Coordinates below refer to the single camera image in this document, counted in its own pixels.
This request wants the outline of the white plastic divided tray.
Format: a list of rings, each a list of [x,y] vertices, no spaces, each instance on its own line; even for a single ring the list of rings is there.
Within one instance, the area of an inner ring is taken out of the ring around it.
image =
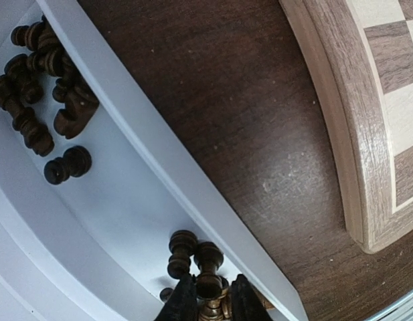
[[[51,157],[85,147],[92,167],[60,185],[0,109],[0,320],[153,320],[169,239],[180,229],[224,252],[275,320],[306,320],[298,292],[193,160],[76,1],[0,1],[0,75],[18,25],[46,16],[100,106]]]

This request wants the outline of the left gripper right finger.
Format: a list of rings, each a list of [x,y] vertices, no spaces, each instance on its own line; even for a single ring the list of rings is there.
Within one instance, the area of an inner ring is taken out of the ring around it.
[[[231,303],[234,321],[270,321],[266,308],[243,274],[239,274],[232,282]]]

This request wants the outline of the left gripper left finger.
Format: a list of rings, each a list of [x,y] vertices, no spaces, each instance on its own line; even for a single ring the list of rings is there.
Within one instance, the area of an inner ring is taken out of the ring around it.
[[[197,320],[197,293],[195,278],[184,275],[154,321]]]

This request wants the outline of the wooden chess board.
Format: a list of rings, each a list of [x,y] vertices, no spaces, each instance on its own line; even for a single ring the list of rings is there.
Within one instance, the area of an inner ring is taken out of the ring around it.
[[[413,1],[282,1],[366,253],[413,230]]]

